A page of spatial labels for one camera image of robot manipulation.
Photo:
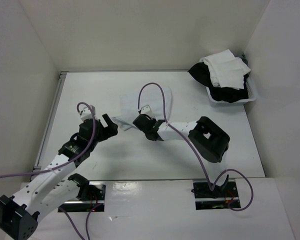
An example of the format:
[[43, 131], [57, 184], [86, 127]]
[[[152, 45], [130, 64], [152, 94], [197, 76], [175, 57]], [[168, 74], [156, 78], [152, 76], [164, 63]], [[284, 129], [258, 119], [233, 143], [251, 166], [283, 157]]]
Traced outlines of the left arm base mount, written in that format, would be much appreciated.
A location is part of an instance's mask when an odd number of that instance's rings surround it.
[[60, 207], [68, 213], [104, 212], [105, 184], [89, 184], [79, 190], [76, 197], [66, 201]]

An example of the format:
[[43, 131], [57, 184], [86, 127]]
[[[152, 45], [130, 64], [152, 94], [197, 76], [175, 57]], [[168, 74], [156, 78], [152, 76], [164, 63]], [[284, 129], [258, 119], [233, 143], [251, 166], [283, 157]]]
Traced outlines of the light white skirt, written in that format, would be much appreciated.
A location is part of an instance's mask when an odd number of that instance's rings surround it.
[[141, 107], [148, 105], [157, 120], [163, 120], [165, 111], [166, 118], [170, 118], [173, 95], [169, 86], [163, 86], [159, 89], [158, 86], [151, 84], [142, 90], [141, 96], [138, 92], [130, 94], [122, 94], [119, 96], [121, 115], [113, 116], [111, 120], [118, 127], [127, 131], [134, 128], [133, 121], [139, 115], [138, 103]]

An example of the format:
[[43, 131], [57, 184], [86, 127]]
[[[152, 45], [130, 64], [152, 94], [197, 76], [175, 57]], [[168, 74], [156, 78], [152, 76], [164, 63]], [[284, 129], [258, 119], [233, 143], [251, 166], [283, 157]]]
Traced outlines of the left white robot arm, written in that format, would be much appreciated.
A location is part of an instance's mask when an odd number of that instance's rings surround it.
[[52, 211], [74, 198], [86, 201], [99, 189], [75, 172], [99, 142], [118, 134], [118, 125], [107, 114], [103, 126], [96, 117], [84, 117], [79, 131], [58, 151], [46, 172], [20, 191], [0, 197], [0, 229], [14, 240], [27, 240]]

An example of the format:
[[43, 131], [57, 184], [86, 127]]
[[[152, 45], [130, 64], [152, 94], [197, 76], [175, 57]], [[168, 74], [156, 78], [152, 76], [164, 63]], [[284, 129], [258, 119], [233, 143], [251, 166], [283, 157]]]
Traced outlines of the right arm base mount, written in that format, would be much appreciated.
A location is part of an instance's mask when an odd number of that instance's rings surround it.
[[234, 180], [226, 180], [211, 191], [207, 181], [194, 181], [191, 192], [196, 210], [241, 209], [237, 185]]

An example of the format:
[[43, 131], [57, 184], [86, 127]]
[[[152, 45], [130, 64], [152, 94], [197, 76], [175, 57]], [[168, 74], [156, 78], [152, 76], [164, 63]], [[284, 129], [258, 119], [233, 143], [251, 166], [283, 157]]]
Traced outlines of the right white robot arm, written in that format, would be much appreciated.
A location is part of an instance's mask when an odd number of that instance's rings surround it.
[[229, 148], [229, 135], [206, 116], [197, 121], [167, 124], [163, 119], [140, 114], [133, 124], [150, 141], [189, 140], [210, 163], [220, 163]]

